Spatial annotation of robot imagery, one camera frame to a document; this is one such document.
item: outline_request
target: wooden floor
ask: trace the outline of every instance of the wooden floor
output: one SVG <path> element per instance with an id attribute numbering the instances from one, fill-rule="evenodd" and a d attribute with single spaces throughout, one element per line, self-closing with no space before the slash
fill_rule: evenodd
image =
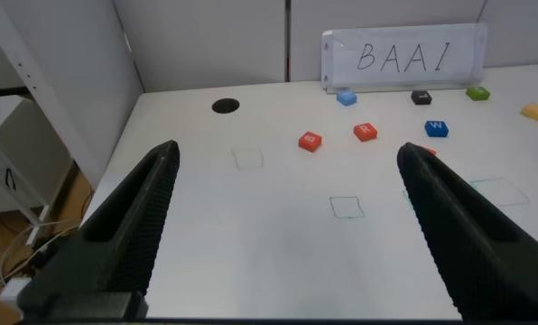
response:
<path id="1" fill-rule="evenodd" d="M 81 219 L 80 213 L 82 205 L 85 200 L 89 201 L 89 193 L 90 186 L 88 185 L 87 179 L 75 166 L 65 182 L 63 191 L 60 193 L 59 198 L 52 209 L 49 220 L 54 221 L 71 219 L 71 221 L 50 226 L 48 229 L 46 229 L 46 231 L 42 232 L 42 235 L 49 236 L 50 234 L 56 234 L 66 228 L 78 225 Z M 29 225 L 26 218 L 17 211 L 2 213 L 0 214 L 0 218 L 6 225 L 8 225 L 8 227 L 16 231 L 22 231 Z M 0 257 L 6 247 L 13 240 L 14 236 L 14 234 L 6 230 L 6 228 L 0 224 Z M 26 240 L 24 238 L 23 240 L 16 241 L 17 244 L 14 245 L 14 247 L 12 247 L 10 250 L 10 255 L 7 258 L 7 263 L 5 264 L 5 270 L 10 271 L 17 262 L 31 255 L 32 250 L 30 247 L 24 245 L 25 242 Z M 19 313 L 0 302 L 0 324 L 14 324 L 18 320 L 20 320 Z"/>

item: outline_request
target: black hole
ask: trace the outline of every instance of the black hole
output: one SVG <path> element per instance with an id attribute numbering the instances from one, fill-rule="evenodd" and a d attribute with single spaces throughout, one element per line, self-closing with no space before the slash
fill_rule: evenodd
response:
<path id="1" fill-rule="evenodd" d="M 213 110 L 219 114 L 235 112 L 239 108 L 239 101 L 233 98 L 223 98 L 213 103 Z"/>

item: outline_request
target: cube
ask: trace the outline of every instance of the cube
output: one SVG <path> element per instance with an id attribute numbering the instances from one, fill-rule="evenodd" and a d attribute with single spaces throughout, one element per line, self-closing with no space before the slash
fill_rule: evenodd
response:
<path id="1" fill-rule="evenodd" d="M 528 116 L 534 120 L 538 120 L 538 104 L 537 103 L 532 103 L 532 104 L 528 104 L 526 105 L 523 109 L 522 109 L 522 115 L 525 115 L 525 116 Z"/>
<path id="2" fill-rule="evenodd" d="M 433 155 L 435 155 L 435 154 L 438 153 L 437 151 L 435 151 L 435 150 L 433 150 L 433 149 L 430 149 L 430 148 L 426 148 L 426 147 L 424 147 L 424 146 L 422 146 L 422 148 L 425 149 L 425 150 L 427 150 L 427 151 L 429 151 L 429 152 L 430 152 L 431 154 L 433 154 Z"/>
<path id="3" fill-rule="evenodd" d="M 450 130 L 443 121 L 427 121 L 425 123 L 425 132 L 431 137 L 446 137 Z"/>
<path id="4" fill-rule="evenodd" d="M 299 146 L 312 153 L 321 145 L 321 137 L 312 132 L 306 132 L 305 135 L 299 139 Z"/>
<path id="5" fill-rule="evenodd" d="M 351 91 L 342 91 L 337 94 L 338 102 L 344 106 L 349 106 L 357 103 L 357 95 Z"/>
<path id="6" fill-rule="evenodd" d="M 471 87 L 466 90 L 466 95 L 474 101 L 487 100 L 489 98 L 489 91 L 483 87 Z"/>
<path id="7" fill-rule="evenodd" d="M 369 123 L 356 125 L 353 128 L 353 133 L 361 142 L 377 138 L 377 130 Z"/>
<path id="8" fill-rule="evenodd" d="M 412 92 L 412 100 L 415 105 L 429 105 L 431 104 L 431 96 L 425 90 L 415 90 Z"/>

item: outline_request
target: black block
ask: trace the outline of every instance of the black block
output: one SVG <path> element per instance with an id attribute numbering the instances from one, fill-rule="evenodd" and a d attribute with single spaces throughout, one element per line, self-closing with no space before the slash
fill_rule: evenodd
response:
<path id="1" fill-rule="evenodd" d="M 429 105 L 431 104 L 431 96 L 425 90 L 415 90 L 412 92 L 412 100 L 415 105 Z"/>

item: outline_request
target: red block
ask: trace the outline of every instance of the red block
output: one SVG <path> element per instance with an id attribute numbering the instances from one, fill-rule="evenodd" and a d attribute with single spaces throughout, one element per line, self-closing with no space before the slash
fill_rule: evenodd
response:
<path id="1" fill-rule="evenodd" d="M 430 149 L 430 148 L 426 148 L 426 147 L 424 147 L 424 146 L 422 146 L 422 148 L 425 149 L 425 150 L 427 150 L 427 151 L 429 151 L 431 154 L 436 154 L 436 153 L 438 153 L 438 152 L 436 152 L 435 150 Z"/>
<path id="2" fill-rule="evenodd" d="M 321 137 L 311 132 L 306 132 L 305 135 L 299 139 L 299 146 L 311 152 L 314 152 L 320 145 Z"/>
<path id="3" fill-rule="evenodd" d="M 353 128 L 353 133 L 357 135 L 361 142 L 377 138 L 377 130 L 369 123 L 356 125 Z"/>

